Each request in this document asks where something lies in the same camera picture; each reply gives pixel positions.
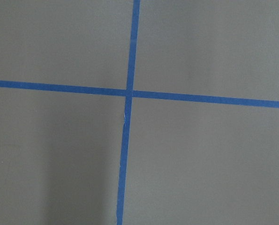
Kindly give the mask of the brown paper table cover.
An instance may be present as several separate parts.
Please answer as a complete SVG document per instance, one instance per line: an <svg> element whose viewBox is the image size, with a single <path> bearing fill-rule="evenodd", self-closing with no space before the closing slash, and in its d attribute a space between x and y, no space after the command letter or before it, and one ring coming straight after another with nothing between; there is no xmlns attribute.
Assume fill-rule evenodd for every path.
<svg viewBox="0 0 279 225"><path fill-rule="evenodd" d="M279 225L279 0L0 0L0 225Z"/></svg>

